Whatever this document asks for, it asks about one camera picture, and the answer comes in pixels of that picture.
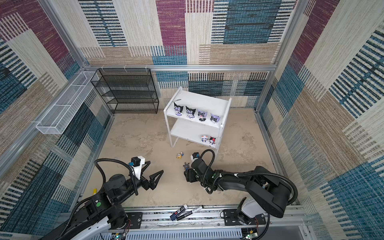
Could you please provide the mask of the yellow Doraemon figure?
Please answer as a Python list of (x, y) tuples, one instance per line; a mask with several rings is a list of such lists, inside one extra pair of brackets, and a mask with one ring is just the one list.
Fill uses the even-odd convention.
[(180, 152), (180, 153), (177, 154), (177, 159), (181, 159), (183, 156), (184, 156), (184, 153)]

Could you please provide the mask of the small white purple figure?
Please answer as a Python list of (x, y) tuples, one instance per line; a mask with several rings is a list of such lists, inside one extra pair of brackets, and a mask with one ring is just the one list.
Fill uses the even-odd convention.
[(202, 143), (209, 143), (209, 137), (206, 135), (201, 136)]

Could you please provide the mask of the purple hood Kuromi figure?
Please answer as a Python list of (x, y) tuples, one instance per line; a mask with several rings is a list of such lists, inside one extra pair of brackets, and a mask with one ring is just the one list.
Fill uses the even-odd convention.
[(214, 115), (214, 114), (211, 114), (211, 118), (210, 118), (210, 121), (213, 122), (214, 124), (217, 124), (219, 121), (220, 121), (221, 117), (220, 116), (217, 116), (217, 115)]

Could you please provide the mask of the striped purple Kuromi figure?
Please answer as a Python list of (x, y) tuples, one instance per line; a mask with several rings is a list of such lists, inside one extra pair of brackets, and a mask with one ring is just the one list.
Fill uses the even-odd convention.
[(189, 108), (188, 106), (186, 106), (186, 114), (189, 119), (195, 118), (195, 112), (196, 112), (196, 109)]

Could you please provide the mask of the grey purple Kuromi figure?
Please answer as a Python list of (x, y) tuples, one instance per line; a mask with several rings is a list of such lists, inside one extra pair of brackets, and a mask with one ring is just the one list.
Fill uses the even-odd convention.
[(185, 171), (187, 171), (187, 170), (189, 170), (191, 167), (190, 167), (190, 165), (188, 164), (188, 163), (185, 163), (184, 165), (183, 165), (183, 167), (184, 167), (184, 170)]

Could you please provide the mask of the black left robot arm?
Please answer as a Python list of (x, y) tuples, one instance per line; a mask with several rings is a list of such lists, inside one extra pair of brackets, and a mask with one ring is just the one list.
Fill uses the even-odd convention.
[[(90, 240), (112, 230), (119, 233), (118, 239), (125, 239), (130, 230), (139, 229), (143, 214), (128, 214), (122, 204), (131, 196), (137, 196), (139, 188), (154, 190), (164, 172), (158, 171), (146, 179), (143, 177), (143, 172), (151, 163), (146, 162), (141, 156), (133, 158), (132, 161), (127, 164), (115, 159), (96, 160), (95, 167), (103, 178), (101, 189), (77, 203), (69, 219), (42, 238), (44, 240)], [(124, 166), (129, 170), (129, 179), (122, 174), (115, 174), (107, 180), (99, 165), (100, 162)]]

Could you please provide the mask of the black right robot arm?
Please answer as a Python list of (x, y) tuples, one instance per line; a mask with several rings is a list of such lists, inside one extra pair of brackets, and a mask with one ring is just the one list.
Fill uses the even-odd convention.
[(192, 154), (192, 163), (185, 167), (184, 176), (189, 183), (199, 182), (208, 194), (214, 191), (236, 190), (247, 192), (252, 199), (244, 199), (241, 213), (253, 218), (263, 210), (267, 214), (282, 218), (285, 209), (296, 201), (298, 189), (287, 177), (272, 173), (264, 167), (244, 173), (213, 170), (215, 152), (211, 149)]

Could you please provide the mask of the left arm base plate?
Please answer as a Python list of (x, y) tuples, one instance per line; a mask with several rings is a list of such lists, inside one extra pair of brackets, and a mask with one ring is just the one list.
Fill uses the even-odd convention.
[(143, 212), (127, 212), (127, 224), (124, 230), (138, 230), (141, 228)]

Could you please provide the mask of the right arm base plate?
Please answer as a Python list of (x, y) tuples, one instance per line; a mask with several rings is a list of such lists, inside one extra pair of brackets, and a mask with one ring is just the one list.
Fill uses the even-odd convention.
[(225, 209), (220, 213), (225, 226), (250, 226), (265, 225), (267, 223), (266, 215), (260, 214), (249, 218), (244, 214), (238, 213), (235, 209)]

